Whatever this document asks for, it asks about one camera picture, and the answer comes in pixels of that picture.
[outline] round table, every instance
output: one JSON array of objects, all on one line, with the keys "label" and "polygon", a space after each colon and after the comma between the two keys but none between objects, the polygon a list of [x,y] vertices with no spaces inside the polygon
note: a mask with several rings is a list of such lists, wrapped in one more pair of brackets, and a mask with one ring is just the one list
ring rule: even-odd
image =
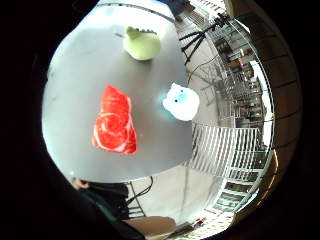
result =
[{"label": "round table", "polygon": [[[124,34],[128,25],[158,33],[162,48],[153,60],[139,62],[125,52],[115,33]],[[48,70],[42,131],[60,171],[93,182],[123,182],[189,160],[191,121],[175,119],[162,106],[173,82],[187,86],[182,59],[176,29],[168,18],[134,6],[96,5],[63,39]],[[138,145],[134,154],[106,152],[91,143],[107,85],[132,100]]]}]

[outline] person's hand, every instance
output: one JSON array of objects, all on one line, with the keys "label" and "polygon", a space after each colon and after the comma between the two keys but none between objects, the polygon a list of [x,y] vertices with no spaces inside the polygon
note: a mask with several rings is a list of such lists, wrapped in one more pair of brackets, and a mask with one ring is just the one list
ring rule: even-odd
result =
[{"label": "person's hand", "polygon": [[72,185],[77,190],[79,190],[80,188],[87,189],[90,187],[89,182],[81,180],[79,178],[76,178],[76,180],[74,180]]}]

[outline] raw meat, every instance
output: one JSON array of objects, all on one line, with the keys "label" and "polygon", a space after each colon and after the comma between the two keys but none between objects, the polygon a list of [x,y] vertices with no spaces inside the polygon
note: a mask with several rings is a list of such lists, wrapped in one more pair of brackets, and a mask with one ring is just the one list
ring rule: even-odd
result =
[{"label": "raw meat", "polygon": [[94,126],[92,144],[105,151],[131,154],[137,151],[136,139],[130,98],[115,87],[107,86]]}]

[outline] white figurine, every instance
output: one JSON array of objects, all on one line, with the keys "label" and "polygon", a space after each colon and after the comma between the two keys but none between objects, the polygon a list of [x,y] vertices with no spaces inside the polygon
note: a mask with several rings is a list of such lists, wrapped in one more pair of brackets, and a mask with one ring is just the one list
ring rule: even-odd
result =
[{"label": "white figurine", "polygon": [[175,118],[190,121],[198,112],[200,98],[192,89],[172,83],[162,104]]}]

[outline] pale green object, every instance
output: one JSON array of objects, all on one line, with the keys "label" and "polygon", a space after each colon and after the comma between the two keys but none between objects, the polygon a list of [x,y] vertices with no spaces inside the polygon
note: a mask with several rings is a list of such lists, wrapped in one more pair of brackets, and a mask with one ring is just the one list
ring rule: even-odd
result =
[{"label": "pale green object", "polygon": [[153,31],[127,27],[123,47],[131,57],[144,61],[154,58],[159,53],[161,42]]}]

